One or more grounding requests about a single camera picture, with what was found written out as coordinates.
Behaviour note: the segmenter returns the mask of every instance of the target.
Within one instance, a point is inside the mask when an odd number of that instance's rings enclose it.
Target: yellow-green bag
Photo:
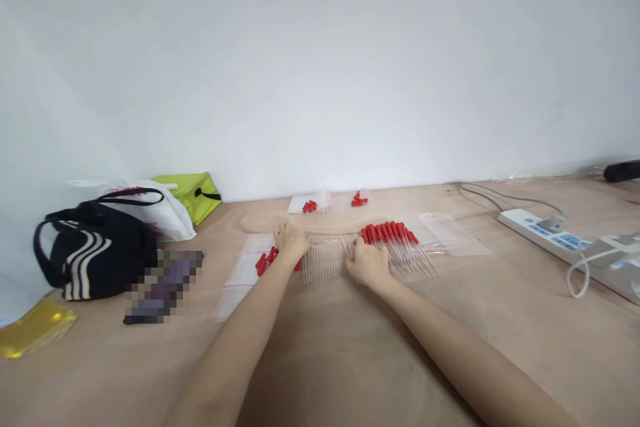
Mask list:
[[[193,225],[199,225],[213,209],[222,203],[222,198],[213,185],[209,172],[160,175],[152,180],[178,185],[177,189],[172,189],[170,192],[187,208]]]

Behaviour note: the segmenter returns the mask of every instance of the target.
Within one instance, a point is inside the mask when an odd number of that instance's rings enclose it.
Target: gray cable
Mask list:
[[[471,182],[460,182],[460,183],[458,183],[458,185],[460,185],[460,188],[462,190],[472,191],[472,190],[464,188],[462,186],[462,183],[464,183],[466,185],[473,185],[474,187],[480,187],[480,188],[483,188],[485,190],[489,190],[490,192],[496,193],[497,195],[501,195],[502,197],[511,198],[511,199],[514,199],[514,200],[532,201],[532,202],[535,202],[535,203],[542,203],[543,205],[546,205],[547,207],[551,207],[552,209],[557,210],[560,213],[560,215],[562,215],[562,216],[565,215],[565,213],[562,210],[560,210],[558,207],[556,207],[552,203],[545,202],[544,200],[530,199],[530,198],[526,198],[526,197],[514,197],[513,195],[507,195],[506,193],[500,193],[497,190],[490,189],[489,187],[485,187],[484,185],[479,185],[478,183],[471,183]],[[478,195],[482,195],[482,193],[476,192],[476,191],[473,191],[473,193],[477,193]]]
[[[461,188],[462,190],[466,190],[466,191],[471,192],[471,193],[475,193],[476,195],[480,195],[481,197],[484,197],[485,199],[489,200],[493,205],[495,205],[496,207],[498,207],[498,210],[499,210],[499,211],[505,211],[505,210],[500,206],[500,204],[499,204],[499,203],[497,203],[494,199],[492,199],[492,198],[491,198],[491,197],[489,197],[488,195],[485,195],[484,193],[480,193],[480,192],[478,192],[478,191],[471,190],[471,189],[468,189],[468,188],[466,188],[466,187],[463,187],[463,186],[462,186],[462,183],[466,183],[466,182],[458,183],[458,188]]]

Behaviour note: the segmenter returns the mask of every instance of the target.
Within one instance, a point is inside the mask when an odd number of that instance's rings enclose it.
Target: power strip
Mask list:
[[[538,227],[537,224],[541,220],[543,219],[522,209],[507,210],[500,213],[498,217],[498,222],[505,224],[518,234],[526,237],[534,244],[541,246],[568,264],[575,264],[581,259],[578,252],[579,248],[586,250],[591,246],[591,242],[583,240],[565,230],[553,234]],[[631,300],[634,304],[640,305],[640,298],[632,283],[634,282],[633,274],[635,273],[635,268],[638,267],[632,264],[632,262],[616,262],[616,264],[619,264],[619,268],[616,268],[615,264],[612,266],[613,268],[607,269],[591,267],[589,269],[591,278],[615,290],[618,294]],[[584,272],[584,266],[580,266],[578,269]]]

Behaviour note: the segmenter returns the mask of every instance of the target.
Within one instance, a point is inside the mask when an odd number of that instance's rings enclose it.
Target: black bag handle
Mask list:
[[[159,193],[160,200],[153,202],[143,202],[140,200],[130,200],[130,199],[117,199],[113,197],[127,197],[128,195],[135,195],[136,193]],[[130,190],[121,190],[117,192],[105,193],[102,197],[98,197],[95,201],[99,203],[126,203],[127,205],[155,205],[156,203],[160,203],[165,199],[164,194],[158,189],[151,188],[139,188],[139,189],[130,189]]]
[[[195,196],[204,195],[206,198],[210,198],[212,200],[222,200],[222,197],[219,193],[204,193],[200,187],[195,190]]]
[[[42,245],[40,244],[40,233],[42,232],[42,227],[48,223],[53,223],[53,221],[45,220],[44,222],[40,222],[36,227],[35,234],[33,234],[33,252],[35,253],[35,258],[38,261],[38,264],[40,264],[42,273],[45,274],[45,278],[47,279],[47,282],[49,282],[49,285],[51,287],[62,288],[67,285],[69,278],[67,278],[62,270],[56,270],[51,260],[49,260],[42,251]]]

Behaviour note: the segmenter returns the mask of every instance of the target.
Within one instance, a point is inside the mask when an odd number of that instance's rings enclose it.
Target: person's left hand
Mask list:
[[[309,251],[311,246],[309,237],[291,222],[280,224],[279,229],[273,232],[273,237],[279,251],[278,256],[291,257],[296,262]]]

